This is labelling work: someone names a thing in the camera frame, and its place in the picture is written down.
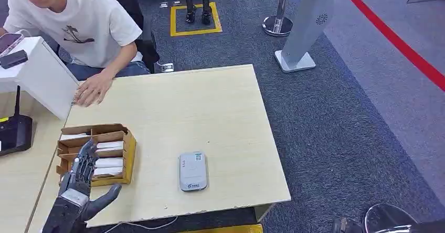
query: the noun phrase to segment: black chair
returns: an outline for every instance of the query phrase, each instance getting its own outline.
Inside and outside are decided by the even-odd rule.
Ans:
[[[117,0],[127,11],[136,24],[142,29],[141,36],[135,40],[137,50],[142,54],[142,61],[151,73],[154,73],[154,64],[159,61],[159,54],[156,51],[156,40],[151,29],[151,18],[144,17],[137,0]]]

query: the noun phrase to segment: red line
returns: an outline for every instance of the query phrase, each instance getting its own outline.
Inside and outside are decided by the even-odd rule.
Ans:
[[[362,0],[351,0],[372,24],[425,76],[445,91],[445,76],[391,30]]]

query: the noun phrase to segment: stanchion base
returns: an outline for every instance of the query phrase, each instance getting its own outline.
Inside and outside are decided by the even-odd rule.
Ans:
[[[363,224],[365,233],[376,233],[402,225],[417,224],[417,222],[401,208],[390,204],[377,204],[366,212]]]
[[[278,33],[273,31],[276,18],[277,18],[276,16],[269,16],[264,19],[263,21],[264,31],[266,32],[266,34],[271,36],[276,36],[276,37],[288,36],[291,33],[293,22],[290,19],[284,17],[283,23],[281,25],[281,30]]]
[[[284,73],[315,68],[314,60],[312,60],[311,56],[307,52],[304,54],[301,60],[295,64],[287,64],[286,61],[281,57],[281,50],[275,51],[275,58],[280,64],[281,70]]]

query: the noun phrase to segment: silver metal object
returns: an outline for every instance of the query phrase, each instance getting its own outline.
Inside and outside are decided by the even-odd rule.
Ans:
[[[76,206],[80,208],[83,207],[85,204],[87,204],[87,202],[90,200],[90,197],[72,188],[69,188],[60,196],[74,203]]]
[[[417,222],[401,208],[377,204],[368,209],[363,224],[366,233],[409,233]]]
[[[293,22],[295,26],[283,50],[275,57],[285,73],[311,69],[315,63],[308,50],[332,19],[334,0],[301,0]]]
[[[160,64],[157,62],[156,64],[161,68],[162,73],[168,73],[168,72],[175,71],[175,66],[173,65],[172,62],[165,63],[165,64]]]
[[[269,16],[263,21],[263,29],[271,36],[287,36],[290,34],[293,22],[284,16],[286,0],[278,2],[277,15]]]

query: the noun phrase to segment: black device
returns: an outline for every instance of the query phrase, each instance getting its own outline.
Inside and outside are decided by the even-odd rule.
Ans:
[[[0,156],[28,150],[31,147],[33,119],[20,115],[20,86],[17,86],[15,112],[9,118],[0,119]]]
[[[98,159],[96,150],[92,139],[80,149],[71,170],[63,176],[42,233],[85,232],[87,221],[118,197],[122,186],[114,184],[106,194],[90,201],[91,179]]]
[[[13,66],[19,65],[28,60],[28,55],[24,50],[8,54],[4,57],[0,57],[0,66],[4,69],[9,69]]]

